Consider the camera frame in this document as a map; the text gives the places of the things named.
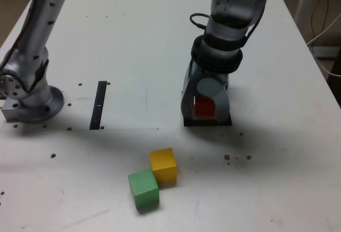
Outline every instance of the white table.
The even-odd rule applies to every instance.
[[[209,13],[210,0],[66,0],[47,44],[47,80],[66,105],[16,129],[1,116],[1,231],[340,231],[341,112],[283,0],[268,0],[230,77],[232,127],[182,126],[183,79],[203,33],[194,12]],[[90,131],[101,80],[111,83],[105,129]],[[139,214],[127,176],[166,147],[177,186]]]

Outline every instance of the yellow block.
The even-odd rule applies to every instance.
[[[171,148],[152,151],[149,158],[158,184],[176,181],[176,162]]]

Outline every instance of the green cube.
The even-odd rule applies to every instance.
[[[137,209],[159,203],[159,187],[151,169],[132,173],[128,180]]]

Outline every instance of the cube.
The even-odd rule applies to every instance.
[[[128,175],[130,191],[137,209],[159,203],[159,187],[151,169]]]
[[[152,151],[149,153],[149,158],[151,169],[159,185],[176,181],[176,161],[172,148]]]

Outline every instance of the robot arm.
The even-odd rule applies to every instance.
[[[242,60],[240,48],[257,27],[265,3],[266,0],[212,0],[207,27],[194,40],[185,76],[181,101],[185,126],[231,125],[229,74],[238,69]]]
[[[45,47],[65,0],[33,0],[22,31],[0,64],[2,112],[9,122],[40,122],[56,115],[63,94],[46,80]]]

